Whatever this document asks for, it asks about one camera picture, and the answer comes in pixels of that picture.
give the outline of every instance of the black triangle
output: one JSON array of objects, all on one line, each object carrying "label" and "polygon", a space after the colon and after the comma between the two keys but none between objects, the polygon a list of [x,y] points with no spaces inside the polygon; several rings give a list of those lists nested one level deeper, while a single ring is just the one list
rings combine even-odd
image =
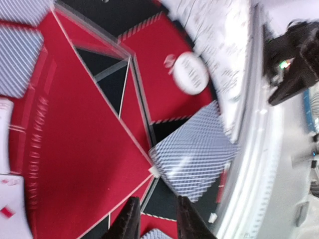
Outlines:
[{"label": "black triangle", "polygon": [[140,199],[130,197],[101,239],[140,239]]},{"label": "black triangle", "polygon": [[118,36],[154,16],[159,9],[150,0],[60,0],[98,27]]},{"label": "black triangle", "polygon": [[217,239],[188,197],[178,197],[177,230],[179,239]]},{"label": "black triangle", "polygon": [[81,239],[100,239],[109,228],[109,216],[99,222],[93,229],[81,237]]},{"label": "black triangle", "polygon": [[153,131],[155,135],[156,142],[159,143],[183,124],[185,124],[188,119],[179,119],[167,122],[159,122],[153,124]]},{"label": "black triangle", "polygon": [[[198,211],[201,218],[206,225],[209,225],[210,214],[216,212],[218,204],[216,203],[218,190],[220,185],[220,177],[214,182],[203,196],[193,204],[194,208]],[[152,190],[147,205],[145,206],[144,213],[151,214],[157,217],[168,218],[177,220],[176,217],[176,195],[160,178],[155,188]]]},{"label": "black triangle", "polygon": [[104,54],[99,54],[80,48],[76,48],[76,51],[79,53],[86,67],[93,76],[122,61],[121,59],[116,59]]},{"label": "black triangle", "polygon": [[121,101],[124,93],[126,71],[127,65],[98,81],[98,85],[118,115],[120,114]]}]

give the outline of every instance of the white card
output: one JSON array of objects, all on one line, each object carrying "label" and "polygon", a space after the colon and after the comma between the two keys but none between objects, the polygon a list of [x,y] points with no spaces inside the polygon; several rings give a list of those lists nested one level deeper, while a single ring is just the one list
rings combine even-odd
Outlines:
[{"label": "white card", "polygon": [[13,102],[0,98],[0,174],[9,174],[9,125],[13,110]]},{"label": "white card", "polygon": [[24,210],[23,178],[0,175],[0,238],[32,239]]}]

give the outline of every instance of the red diamond symbol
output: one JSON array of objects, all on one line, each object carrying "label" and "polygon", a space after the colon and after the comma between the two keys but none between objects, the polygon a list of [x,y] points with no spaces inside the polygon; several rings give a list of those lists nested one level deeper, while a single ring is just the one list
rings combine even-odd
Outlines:
[{"label": "red diamond symbol", "polygon": [[2,181],[1,181],[3,184],[7,184],[9,181],[8,180],[6,180],[6,179],[2,179]]},{"label": "red diamond symbol", "polygon": [[15,212],[10,210],[10,208],[8,208],[7,206],[5,206],[0,210],[0,214],[4,215],[7,219],[9,219],[15,214]]}]

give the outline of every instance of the black object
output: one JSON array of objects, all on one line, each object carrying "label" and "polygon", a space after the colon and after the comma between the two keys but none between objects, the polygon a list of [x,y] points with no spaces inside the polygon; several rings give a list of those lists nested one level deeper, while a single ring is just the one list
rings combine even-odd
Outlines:
[{"label": "black object", "polygon": [[313,141],[318,142],[319,141],[319,134],[317,133],[315,136],[313,136]]},{"label": "black object", "polygon": [[[219,177],[216,182],[207,189],[203,196],[196,203],[192,204],[207,226],[211,225],[209,222],[210,215],[216,211],[218,206],[216,200],[220,189],[220,179]],[[173,193],[161,178],[155,182],[157,182],[157,184],[150,187],[153,188],[153,191],[149,191],[151,195],[145,205],[143,213],[150,214],[154,217],[177,220],[175,193]]]},{"label": "black object", "polygon": [[319,22],[299,22],[265,44],[264,73],[274,77],[277,66],[293,59],[283,82],[269,97],[275,106],[303,92],[319,80]]},{"label": "black object", "polygon": [[[140,239],[139,198],[130,197],[109,231],[101,239]],[[178,239],[217,239],[207,228],[188,197],[177,198]]]},{"label": "black object", "polygon": [[311,168],[316,168],[317,167],[317,161],[313,160],[311,161]]},{"label": "black object", "polygon": [[101,239],[140,239],[140,199],[130,197]]},{"label": "black object", "polygon": [[101,220],[94,228],[87,232],[81,239],[99,239],[109,229],[110,216],[105,217]]},{"label": "black object", "polygon": [[312,182],[310,186],[311,193],[319,198],[319,185],[316,182]]},{"label": "black object", "polygon": [[80,18],[114,37],[161,11],[150,0],[58,0],[58,3],[77,11]]},{"label": "black object", "polygon": [[162,121],[153,124],[153,130],[156,142],[159,143],[166,137],[168,137],[171,133],[181,127],[189,120],[188,118],[185,119],[177,119],[172,121]]},{"label": "black object", "polygon": [[217,239],[207,228],[187,197],[178,197],[177,229],[179,239]]}]

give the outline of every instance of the poker table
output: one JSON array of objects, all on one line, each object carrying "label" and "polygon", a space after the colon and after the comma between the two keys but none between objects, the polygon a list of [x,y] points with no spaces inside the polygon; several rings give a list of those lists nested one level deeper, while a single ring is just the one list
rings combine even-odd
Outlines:
[{"label": "poker table", "polygon": [[[291,155],[281,160],[291,149],[286,142],[295,140],[293,152],[310,144],[297,143],[300,135],[307,138],[305,132],[292,137],[287,129],[304,124],[302,117],[288,124],[300,115],[299,98],[267,105],[272,89],[262,76],[262,8],[252,8],[247,49],[239,51],[247,55],[240,96],[221,96],[213,79],[190,96],[173,83],[169,61],[196,47],[186,24],[170,18],[169,7],[148,0],[78,2],[58,1],[37,27],[44,46],[29,87],[23,98],[10,98],[11,173],[24,177],[34,238],[100,238],[130,196],[141,200],[142,235],[156,228],[177,238],[175,194],[148,152],[215,100],[222,118],[226,108],[233,109],[229,102],[236,103],[227,133],[240,149],[230,170],[194,207],[219,239],[263,238],[264,225],[274,226],[270,218],[283,181],[288,187],[291,176],[285,171]],[[286,180],[278,181],[279,171]],[[306,187],[302,179],[294,182]],[[285,195],[289,204],[280,204],[288,214],[283,230],[291,229],[295,215],[287,206],[304,198],[291,194]]]}]

